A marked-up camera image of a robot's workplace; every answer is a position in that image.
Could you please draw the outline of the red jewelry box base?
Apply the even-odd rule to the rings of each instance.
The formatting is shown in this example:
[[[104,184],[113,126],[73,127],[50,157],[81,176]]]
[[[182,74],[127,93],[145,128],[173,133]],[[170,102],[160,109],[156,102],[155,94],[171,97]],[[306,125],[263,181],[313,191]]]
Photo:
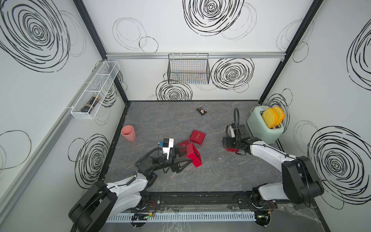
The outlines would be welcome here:
[[[186,155],[192,160],[192,164],[197,168],[202,166],[202,158],[200,152],[197,150],[194,144],[190,143],[186,145]]]

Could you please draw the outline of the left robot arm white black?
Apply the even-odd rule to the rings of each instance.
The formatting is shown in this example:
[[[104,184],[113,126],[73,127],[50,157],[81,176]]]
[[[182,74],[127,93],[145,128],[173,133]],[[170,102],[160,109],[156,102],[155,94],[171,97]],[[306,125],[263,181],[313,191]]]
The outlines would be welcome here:
[[[137,160],[132,177],[106,184],[95,182],[71,208],[68,217],[73,232],[98,232],[105,222],[127,209],[137,207],[142,193],[157,179],[157,170],[180,173],[192,163],[187,157],[190,146],[157,147]]]

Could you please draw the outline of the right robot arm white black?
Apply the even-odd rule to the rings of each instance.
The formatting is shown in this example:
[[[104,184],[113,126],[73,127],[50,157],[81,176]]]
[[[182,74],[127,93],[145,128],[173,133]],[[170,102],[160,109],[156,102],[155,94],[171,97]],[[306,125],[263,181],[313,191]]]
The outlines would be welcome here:
[[[324,194],[324,187],[309,158],[287,154],[257,137],[248,136],[245,125],[233,123],[226,126],[225,132],[223,148],[234,149],[237,155],[258,157],[282,174],[281,182],[253,188],[252,198],[256,201],[279,200],[297,205],[310,204],[313,198]]]

